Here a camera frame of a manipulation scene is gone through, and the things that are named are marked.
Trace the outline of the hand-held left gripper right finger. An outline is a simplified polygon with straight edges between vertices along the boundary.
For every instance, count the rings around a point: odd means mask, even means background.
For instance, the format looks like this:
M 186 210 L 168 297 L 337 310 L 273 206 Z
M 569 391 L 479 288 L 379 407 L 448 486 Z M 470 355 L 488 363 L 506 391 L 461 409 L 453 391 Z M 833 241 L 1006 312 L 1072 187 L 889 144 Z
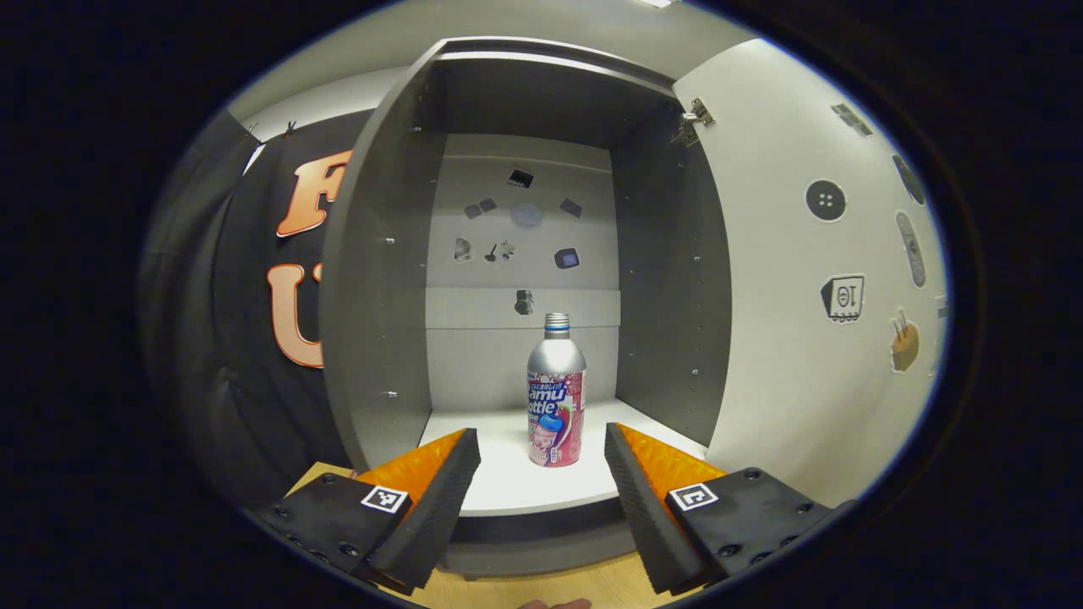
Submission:
M 677 596 L 757 576 L 854 510 L 813 501 L 762 468 L 725 472 L 629 425 L 606 424 L 604 458 L 652 588 Z

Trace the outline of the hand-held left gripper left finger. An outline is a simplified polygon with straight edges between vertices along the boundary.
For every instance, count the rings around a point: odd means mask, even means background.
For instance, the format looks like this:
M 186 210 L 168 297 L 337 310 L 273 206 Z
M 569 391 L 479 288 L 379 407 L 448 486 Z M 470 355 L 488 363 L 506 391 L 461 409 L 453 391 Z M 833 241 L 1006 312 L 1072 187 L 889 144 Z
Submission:
M 362 474 L 321 474 L 255 518 L 347 576 L 409 595 L 448 550 L 480 462 L 464 428 Z

